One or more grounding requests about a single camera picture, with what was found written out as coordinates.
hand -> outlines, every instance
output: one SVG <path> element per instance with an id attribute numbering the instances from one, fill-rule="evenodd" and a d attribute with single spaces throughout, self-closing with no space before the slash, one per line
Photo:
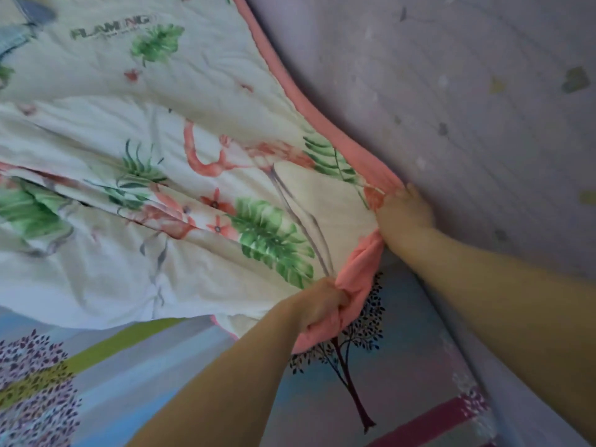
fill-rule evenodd
<path id="1" fill-rule="evenodd" d="M 350 302 L 346 293 L 335 286 L 333 278 L 322 278 L 309 288 L 286 300 L 298 317 L 300 331 L 320 322 L 327 315 Z"/>
<path id="2" fill-rule="evenodd" d="M 381 235 L 394 253 L 404 240 L 435 227 L 433 209 L 412 183 L 385 196 L 383 206 L 377 211 L 377 222 Z"/>

flamingo print blanket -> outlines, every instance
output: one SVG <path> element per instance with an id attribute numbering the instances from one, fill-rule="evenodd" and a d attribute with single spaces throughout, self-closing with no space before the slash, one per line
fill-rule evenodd
<path id="1" fill-rule="evenodd" d="M 0 305 L 93 329 L 209 314 L 242 336 L 336 276 L 352 303 L 295 351 L 334 337 L 370 289 L 374 210 L 399 180 L 306 101 L 243 0 L 137 16 L 125 1 L 117 21 L 66 16 L 0 74 Z M 82 57 L 36 88 L 48 48 Z"/>

green stripe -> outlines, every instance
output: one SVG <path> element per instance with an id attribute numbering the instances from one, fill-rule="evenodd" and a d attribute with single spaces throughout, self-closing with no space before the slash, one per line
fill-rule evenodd
<path id="1" fill-rule="evenodd" d="M 0 391 L 0 410 L 31 398 L 46 387 L 63 383 L 72 376 L 93 367 L 110 356 L 137 345 L 154 334 L 173 327 L 183 320 L 183 318 L 164 318 L 147 323 L 136 323 L 117 332 L 114 336 L 92 345 L 86 350 L 81 351 L 81 353 L 75 354 L 67 360 L 32 373 L 21 381 L 11 383 Z"/>

person's right arm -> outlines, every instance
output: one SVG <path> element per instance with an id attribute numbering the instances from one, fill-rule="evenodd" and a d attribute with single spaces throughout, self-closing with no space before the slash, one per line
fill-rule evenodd
<path id="1" fill-rule="evenodd" d="M 377 219 L 389 248 L 596 444 L 596 286 L 447 237 L 413 185 L 387 196 Z"/>

person's left hand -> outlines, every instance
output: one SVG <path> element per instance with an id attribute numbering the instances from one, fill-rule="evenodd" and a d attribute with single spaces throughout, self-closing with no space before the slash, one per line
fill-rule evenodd
<path id="1" fill-rule="evenodd" d="M 301 331 L 323 320 L 334 310 L 347 306 L 350 302 L 346 293 L 335 286 L 333 278 L 319 279 L 309 288 L 288 298 L 287 301 L 293 304 L 294 310 L 297 311 Z"/>

